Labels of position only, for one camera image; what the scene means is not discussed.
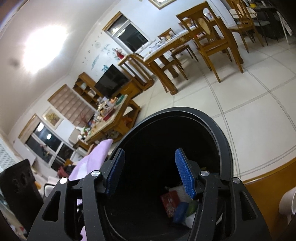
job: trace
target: window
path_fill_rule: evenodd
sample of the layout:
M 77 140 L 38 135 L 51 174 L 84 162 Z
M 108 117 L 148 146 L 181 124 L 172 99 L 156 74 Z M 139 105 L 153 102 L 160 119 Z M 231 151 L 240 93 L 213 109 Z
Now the window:
M 151 44 L 149 39 L 121 12 L 103 28 L 126 52 L 134 53 Z
M 30 135 L 26 145 L 55 171 L 74 153 L 72 148 L 55 136 L 42 122 Z

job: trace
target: silver screw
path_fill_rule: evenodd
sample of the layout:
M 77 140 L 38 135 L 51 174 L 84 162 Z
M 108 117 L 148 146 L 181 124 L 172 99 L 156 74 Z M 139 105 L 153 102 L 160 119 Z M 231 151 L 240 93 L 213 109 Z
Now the silver screw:
M 65 184 L 68 181 L 68 179 L 66 177 L 62 177 L 59 182 L 60 184 Z
M 93 176 L 93 177 L 97 177 L 97 176 L 99 176 L 101 173 L 100 173 L 100 171 L 93 171 L 92 173 L 91 173 L 91 175 Z
M 208 171 L 201 171 L 200 174 L 204 177 L 207 177 L 209 175 Z
M 232 180 L 236 184 L 240 183 L 240 179 L 238 177 L 234 177 Z

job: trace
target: curtain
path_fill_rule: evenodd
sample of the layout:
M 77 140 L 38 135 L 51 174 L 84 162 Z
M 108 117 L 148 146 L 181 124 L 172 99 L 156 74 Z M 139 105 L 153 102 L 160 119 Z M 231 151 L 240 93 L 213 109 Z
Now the curtain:
M 94 114 L 91 107 L 66 84 L 48 101 L 75 126 L 84 127 Z
M 41 119 L 36 114 L 34 114 L 31 117 L 31 119 L 28 121 L 28 123 L 25 125 L 22 132 L 18 136 L 18 138 L 23 144 L 26 143 L 26 141 L 29 139 L 30 135 L 37 128 L 40 122 L 41 122 Z

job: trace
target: tv stand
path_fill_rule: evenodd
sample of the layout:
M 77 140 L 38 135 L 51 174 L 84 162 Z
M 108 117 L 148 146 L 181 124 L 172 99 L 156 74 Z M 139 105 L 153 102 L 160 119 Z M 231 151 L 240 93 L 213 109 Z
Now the tv stand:
M 78 79 L 76 80 L 73 90 L 80 95 L 83 99 L 86 100 L 92 107 L 95 109 L 98 107 L 98 98 L 104 97 L 96 88 L 95 88 L 96 82 L 89 77 L 89 75 L 85 72 L 80 74 L 78 76 Z M 95 92 L 94 96 L 89 95 L 89 92 L 93 90 Z M 143 90 L 138 87 L 138 85 L 135 83 L 134 79 L 131 79 L 129 82 L 127 82 L 121 89 L 116 91 L 112 98 L 118 96 L 119 94 L 122 95 L 128 95 L 130 99 L 137 96 L 138 94 L 142 93 Z

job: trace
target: ceiling light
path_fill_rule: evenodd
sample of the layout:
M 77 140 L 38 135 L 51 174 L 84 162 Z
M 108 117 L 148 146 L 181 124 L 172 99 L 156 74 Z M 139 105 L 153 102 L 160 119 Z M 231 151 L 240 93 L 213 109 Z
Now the ceiling light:
M 36 73 L 48 65 L 60 53 L 66 37 L 66 29 L 58 25 L 47 26 L 32 33 L 26 42 L 23 60 L 25 68 Z
M 44 124 L 40 123 L 39 126 L 37 127 L 37 131 L 42 131 L 42 129 L 44 128 Z

